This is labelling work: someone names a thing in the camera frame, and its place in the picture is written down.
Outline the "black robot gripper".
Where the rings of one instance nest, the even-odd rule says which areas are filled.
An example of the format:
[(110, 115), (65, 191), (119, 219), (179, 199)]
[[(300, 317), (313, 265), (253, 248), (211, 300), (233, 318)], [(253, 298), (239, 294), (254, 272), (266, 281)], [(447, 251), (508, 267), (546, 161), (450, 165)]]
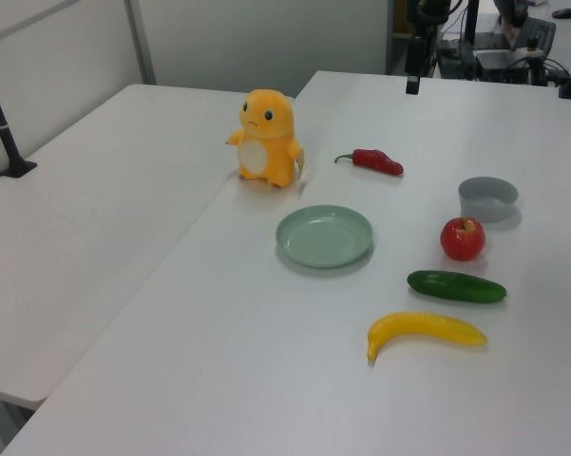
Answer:
[(406, 93), (417, 95), (419, 78), (425, 63), (425, 41), (434, 41), (437, 31), (448, 19), (449, 0), (408, 0), (405, 2), (405, 19), (413, 31), (408, 42), (405, 71)]

